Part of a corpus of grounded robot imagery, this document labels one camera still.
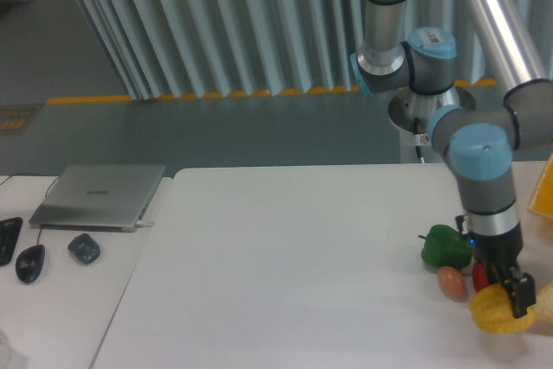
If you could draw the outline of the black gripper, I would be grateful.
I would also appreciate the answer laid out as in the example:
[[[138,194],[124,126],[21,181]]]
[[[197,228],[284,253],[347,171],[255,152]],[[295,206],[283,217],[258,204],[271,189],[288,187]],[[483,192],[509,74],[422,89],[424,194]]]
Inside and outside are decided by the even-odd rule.
[[[505,232],[492,236],[473,232],[468,215],[457,215],[459,234],[471,245],[474,259],[480,263],[489,283],[501,283],[512,307],[512,315],[519,319],[536,304],[536,285],[532,275],[518,267],[518,255],[524,246],[520,223]]]

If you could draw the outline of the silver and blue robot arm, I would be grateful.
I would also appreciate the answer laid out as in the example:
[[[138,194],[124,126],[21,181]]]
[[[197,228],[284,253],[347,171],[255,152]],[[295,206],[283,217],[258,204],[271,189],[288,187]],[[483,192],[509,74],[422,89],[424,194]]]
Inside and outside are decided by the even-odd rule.
[[[365,0],[364,38],[354,55],[359,86],[372,93],[406,88],[423,99],[410,130],[423,124],[453,173],[464,209],[459,225],[514,317],[536,301],[534,278],[518,267],[523,247],[512,178],[516,150],[552,141],[552,83],[514,0],[464,0],[503,103],[477,111],[454,95],[454,38],[436,28],[401,36],[407,0]]]

